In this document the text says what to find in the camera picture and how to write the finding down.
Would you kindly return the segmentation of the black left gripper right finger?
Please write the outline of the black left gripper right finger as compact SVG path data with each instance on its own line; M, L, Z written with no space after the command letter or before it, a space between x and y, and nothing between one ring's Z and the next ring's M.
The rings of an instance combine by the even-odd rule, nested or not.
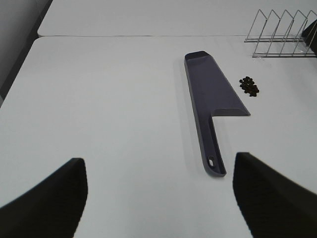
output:
M317 195L248 152L236 154L233 191L253 237L317 236Z

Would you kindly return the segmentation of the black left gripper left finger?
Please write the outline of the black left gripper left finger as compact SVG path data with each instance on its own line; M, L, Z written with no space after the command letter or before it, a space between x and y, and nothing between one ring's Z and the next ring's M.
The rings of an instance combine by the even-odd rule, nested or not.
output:
M72 158L0 209L2 238L72 238L88 197L85 162Z

